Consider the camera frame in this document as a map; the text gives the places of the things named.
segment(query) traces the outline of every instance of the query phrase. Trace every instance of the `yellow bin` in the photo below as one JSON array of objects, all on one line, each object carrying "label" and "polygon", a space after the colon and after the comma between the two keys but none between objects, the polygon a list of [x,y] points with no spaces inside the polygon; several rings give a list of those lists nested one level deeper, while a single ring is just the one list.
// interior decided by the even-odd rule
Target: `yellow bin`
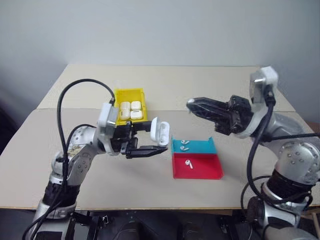
[{"label": "yellow bin", "polygon": [[138,123],[138,122],[145,122],[148,121],[147,117],[147,107],[146,107],[146,102],[145,102],[145,93],[143,88],[127,88],[127,89],[116,89],[115,90],[115,103],[114,106],[116,108],[120,109],[120,103],[122,102],[130,102],[132,103],[133,101],[140,101],[141,102],[141,111],[143,114],[142,119],[140,120],[121,120],[120,119],[120,110],[118,114],[118,118],[116,120],[116,125],[126,125],[127,121],[132,121],[133,123]]}]

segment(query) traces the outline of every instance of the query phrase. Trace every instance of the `teal tray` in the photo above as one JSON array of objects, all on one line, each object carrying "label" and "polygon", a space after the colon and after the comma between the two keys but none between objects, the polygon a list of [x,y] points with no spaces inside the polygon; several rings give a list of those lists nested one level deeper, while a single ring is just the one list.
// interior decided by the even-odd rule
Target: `teal tray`
[{"label": "teal tray", "polygon": [[[171,153],[181,153],[181,154],[217,154],[217,149],[214,144],[214,139],[210,137],[207,141],[198,140],[187,140],[188,144],[183,145],[181,140],[171,138]],[[180,147],[184,146],[189,148],[187,151],[181,151]]]}]

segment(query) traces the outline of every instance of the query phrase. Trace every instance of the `beige tabletop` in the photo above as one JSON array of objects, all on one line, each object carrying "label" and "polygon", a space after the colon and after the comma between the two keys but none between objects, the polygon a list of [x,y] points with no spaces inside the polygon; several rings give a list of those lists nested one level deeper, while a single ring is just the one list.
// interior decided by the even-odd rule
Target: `beige tabletop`
[{"label": "beige tabletop", "polygon": [[[62,88],[68,82],[81,78],[95,78],[105,83],[111,78],[114,80],[113,85],[110,84],[112,88],[142,87],[146,95],[149,120],[158,116],[163,121],[169,122],[170,134],[176,139],[207,140],[212,136],[224,177],[220,180],[174,179],[170,149],[153,157],[136,159],[126,159],[123,155],[112,157],[102,154],[95,157],[81,185],[77,208],[91,210],[239,208],[240,193],[247,182],[246,162],[251,140],[216,133],[212,122],[189,114],[183,105],[185,100],[191,97],[207,96],[221,101],[227,101],[232,94],[248,97],[249,74],[256,69],[256,67],[69,65],[0,156],[0,207],[35,208],[43,196],[51,172],[51,160],[56,152],[61,150],[55,107]],[[119,83],[120,75],[123,75],[123,78],[126,76],[127,81]],[[163,79],[162,83],[159,82],[159,76]],[[173,83],[173,87],[169,87],[166,93],[159,94],[158,91],[165,89],[162,88],[162,84],[170,86],[168,78],[180,84]],[[191,91],[189,82],[195,79],[197,85],[192,83]],[[62,111],[62,124],[66,135],[78,124],[95,125],[100,112],[99,105],[105,101],[106,94],[103,90],[99,92],[101,89],[90,83],[84,85],[85,88],[78,86],[66,95],[65,109]],[[214,94],[210,95],[208,88],[211,88]],[[178,92],[173,97],[171,95],[174,91]],[[276,110],[296,119],[307,132],[311,132],[279,92]],[[139,145],[151,144],[148,133],[141,132],[138,137]],[[259,146],[253,164],[254,177],[270,174],[276,160],[276,156],[269,149]],[[251,194],[246,195],[245,202],[250,196]],[[313,197],[313,204],[320,204],[318,186],[313,188]]]}]

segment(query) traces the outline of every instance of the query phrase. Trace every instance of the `cable connector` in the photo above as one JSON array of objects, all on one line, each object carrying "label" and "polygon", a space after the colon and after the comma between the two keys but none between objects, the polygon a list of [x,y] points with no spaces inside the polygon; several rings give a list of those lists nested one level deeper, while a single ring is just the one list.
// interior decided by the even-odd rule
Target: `cable connector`
[{"label": "cable connector", "polygon": [[110,99],[109,103],[110,103],[112,106],[114,106],[114,105],[115,105],[115,101],[116,101],[116,99],[115,99],[114,97],[112,97],[112,98]]},{"label": "cable connector", "polygon": [[263,91],[263,97],[267,107],[276,105],[276,98],[273,91],[273,86],[271,84],[265,86]]}]

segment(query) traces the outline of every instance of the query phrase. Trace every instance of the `black cable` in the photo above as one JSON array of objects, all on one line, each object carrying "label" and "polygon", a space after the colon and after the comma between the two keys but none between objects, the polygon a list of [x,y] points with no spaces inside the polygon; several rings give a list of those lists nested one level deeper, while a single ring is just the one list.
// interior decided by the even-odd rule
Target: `black cable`
[{"label": "black cable", "polygon": [[253,227],[251,224],[249,224],[249,226],[250,226],[250,233],[249,233],[249,236],[248,236],[247,240],[250,240],[250,239],[251,239],[252,233],[253,233],[253,231],[254,231],[254,227]]},{"label": "black cable", "polygon": [[70,142],[71,142],[72,136],[73,136],[73,134],[75,133],[75,131],[77,131],[77,129],[78,129],[78,128],[81,128],[81,127],[91,127],[91,128],[96,128],[95,126],[92,126],[92,125],[90,125],[90,124],[86,124],[86,123],[84,123],[84,124],[80,124],[80,125],[76,126],[74,129],[72,129],[72,131],[71,131],[71,132],[70,132],[70,134],[69,134],[69,137],[68,137],[68,139],[67,139],[67,141],[66,141],[66,149],[68,149],[68,148],[69,148],[69,145],[70,145]]},{"label": "black cable", "polygon": [[54,208],[53,208],[47,215],[46,215],[46,213],[48,212],[48,210],[47,210],[41,217],[37,218],[33,223],[31,223],[31,224],[25,229],[25,231],[24,231],[24,233],[23,233],[23,235],[22,235],[22,239],[25,240],[25,239],[26,239],[26,236],[27,236],[27,233],[30,231],[30,229],[31,229],[35,224],[37,224],[38,222],[40,222],[41,219],[47,217],[52,211],[54,211],[55,208],[56,208],[58,205],[61,204],[61,202],[62,202],[62,201],[59,201],[59,203],[56,204],[56,205],[54,206]]},{"label": "black cable", "polygon": [[314,200],[314,197],[311,195],[311,193],[308,195],[309,199],[306,202],[306,205],[304,207],[304,211],[306,211],[308,209],[308,207],[310,206],[310,204],[312,203],[312,201]]},{"label": "black cable", "polygon": [[[267,179],[267,178],[270,178],[271,176],[270,175],[263,175],[263,176],[257,176],[253,179],[253,181],[257,181],[257,180],[260,180],[260,179]],[[244,196],[245,196],[245,193],[247,191],[249,187],[249,183],[247,182],[246,185],[243,187],[242,189],[242,192],[241,192],[241,197],[240,197],[240,204],[241,204],[241,210],[242,210],[242,213],[243,215],[246,215],[245,213],[245,206],[244,206]]]},{"label": "black cable", "polygon": [[309,137],[320,137],[320,132],[315,133],[304,133],[304,134],[297,134],[297,135],[286,135],[286,136],[274,136],[270,138],[266,138],[266,142],[271,142],[275,140],[282,140],[282,139],[299,139],[299,138],[309,138]]},{"label": "black cable", "polygon": [[111,90],[110,87],[108,87],[106,84],[104,84],[103,82],[100,82],[98,80],[94,80],[94,79],[89,79],[89,78],[85,78],[85,79],[80,79],[77,81],[74,81],[72,83],[70,83],[69,85],[67,85],[61,92],[59,99],[58,99],[58,104],[57,104],[57,109],[56,109],[56,118],[57,118],[57,123],[58,123],[58,131],[59,131],[59,135],[60,135],[60,140],[61,140],[61,144],[62,144],[62,149],[63,149],[63,158],[66,159],[68,158],[68,149],[67,149],[67,145],[66,145],[66,140],[65,140],[65,135],[64,135],[64,131],[62,128],[62,123],[61,123],[61,106],[62,106],[62,101],[64,99],[64,96],[66,94],[66,92],[73,87],[74,85],[80,84],[80,83],[84,83],[84,82],[90,82],[90,83],[96,83],[99,84],[101,86],[103,86],[104,88],[106,88],[110,94],[111,94],[111,100],[110,103],[112,105],[115,104],[115,94],[114,92]]},{"label": "black cable", "polygon": [[254,157],[256,154],[256,150],[258,148],[258,145],[260,144],[260,140],[261,140],[262,136],[264,135],[265,130],[267,129],[267,127],[269,125],[273,110],[274,110],[274,106],[269,105],[267,113],[265,114],[265,116],[261,120],[260,128],[259,128],[257,135],[255,136],[254,141],[253,141],[253,144],[252,144],[252,147],[251,147],[251,150],[249,153],[247,165],[246,165],[246,176],[248,179],[248,184],[249,184],[250,188],[253,190],[253,192],[260,199],[264,199],[264,198],[254,184],[253,177],[252,177],[252,165],[253,165]]},{"label": "black cable", "polygon": [[295,200],[299,199],[299,198],[305,198],[308,197],[310,195],[309,192],[298,192],[294,195],[291,195],[287,198],[283,198],[281,200],[274,200],[269,198],[264,192],[262,192],[261,196],[263,200],[265,200],[269,205],[274,205],[274,204],[284,204],[286,202],[294,202]]},{"label": "black cable", "polygon": [[[74,81],[72,83],[70,83],[69,85],[67,85],[63,91],[60,93],[59,99],[58,99],[58,103],[57,103],[57,112],[56,112],[56,116],[57,116],[57,125],[58,125],[58,131],[59,131],[59,136],[60,136],[60,140],[61,140],[61,144],[62,144],[62,150],[63,150],[63,162],[62,162],[62,183],[61,183],[61,188],[59,189],[58,193],[55,195],[52,204],[50,205],[50,207],[47,209],[47,211],[45,212],[44,215],[42,215],[40,218],[38,218],[36,221],[34,221],[30,226],[28,226],[28,228],[24,231],[24,234],[22,236],[22,239],[24,240],[26,238],[26,235],[28,233],[28,231],[36,224],[36,228],[33,231],[32,235],[31,235],[31,239],[33,239],[35,237],[35,235],[37,234],[39,228],[41,227],[42,223],[46,220],[47,216],[49,215],[50,212],[52,212],[55,208],[57,208],[59,206],[59,204],[61,202],[59,202],[58,204],[56,204],[57,199],[60,197],[60,195],[62,194],[63,190],[67,190],[66,186],[67,186],[67,177],[68,177],[68,168],[69,168],[69,159],[68,159],[68,146],[70,144],[71,141],[71,137],[72,135],[70,134],[67,140],[67,144],[66,144],[66,140],[65,140],[65,135],[63,132],[63,128],[62,128],[62,121],[61,121],[61,108],[62,108],[62,101],[64,99],[64,96],[66,94],[66,92],[73,87],[76,84],[80,84],[80,83],[84,83],[84,82],[89,82],[89,83],[96,83],[99,84],[101,86],[103,86],[104,88],[106,88],[110,94],[111,94],[111,100],[109,101],[110,104],[112,104],[112,106],[115,104],[115,94],[114,92],[111,90],[110,87],[108,87],[106,84],[104,84],[103,82],[100,82],[98,80],[94,80],[94,79],[89,79],[89,78],[85,78],[85,79],[80,79],[77,81]],[[74,128],[72,130],[72,134],[77,130],[79,126],[77,126],[76,128]]]}]

